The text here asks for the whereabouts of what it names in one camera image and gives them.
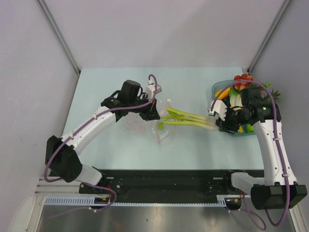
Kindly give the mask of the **clear zip top bag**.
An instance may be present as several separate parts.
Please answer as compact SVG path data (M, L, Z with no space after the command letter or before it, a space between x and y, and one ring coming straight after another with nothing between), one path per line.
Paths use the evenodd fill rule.
M140 135L152 135L152 137L160 144L164 140L173 136L176 132L176 126L164 126L163 129L158 128L159 121L145 121L135 113L129 113L121 120L121 128L125 131L134 132Z

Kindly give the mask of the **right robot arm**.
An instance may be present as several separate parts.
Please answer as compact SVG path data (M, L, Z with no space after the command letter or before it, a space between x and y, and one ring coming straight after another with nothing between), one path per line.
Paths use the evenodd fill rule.
M300 185L289 165L282 138L281 115L275 103L266 101L257 86L240 92L241 106L229 108L215 99L209 107L210 115L218 115L220 131L236 133L241 125L250 124L258 139L264 165L264 181L259 182L247 173L233 173L223 181L228 194L242 190L251 197L257 210L291 209L303 200L307 187Z

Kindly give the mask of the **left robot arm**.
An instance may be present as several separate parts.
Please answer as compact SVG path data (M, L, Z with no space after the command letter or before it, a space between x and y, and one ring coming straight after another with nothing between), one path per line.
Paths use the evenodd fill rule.
M96 193L102 193L107 182L103 173L95 167L84 165L79 155L86 146L104 129L118 122L129 113L138 114L145 121L159 120L156 95L161 86L153 74L148 76L148 85L126 80L121 89L101 102L100 107L82 125L60 137L51 136L47 140L44 179L48 183L48 171L57 175L57 180L67 183L86 183Z

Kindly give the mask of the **orange toy pineapple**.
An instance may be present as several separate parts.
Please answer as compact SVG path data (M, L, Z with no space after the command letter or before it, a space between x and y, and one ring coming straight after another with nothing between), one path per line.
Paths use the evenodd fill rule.
M266 88L269 88L271 85L272 82L263 83L263 86ZM272 89L270 93L275 103L281 102L281 94L277 90L275 91L274 89ZM264 101L271 102L270 96L266 93L264 89L261 89L261 95Z

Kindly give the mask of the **green celery stalk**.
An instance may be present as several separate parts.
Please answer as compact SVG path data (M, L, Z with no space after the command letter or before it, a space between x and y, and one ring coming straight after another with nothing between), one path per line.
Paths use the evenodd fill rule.
M215 124L216 118L180 111L175 108L167 107L167 114L161 117L157 123L157 129L163 130L165 125L173 126L194 126L203 129L218 131L219 127Z

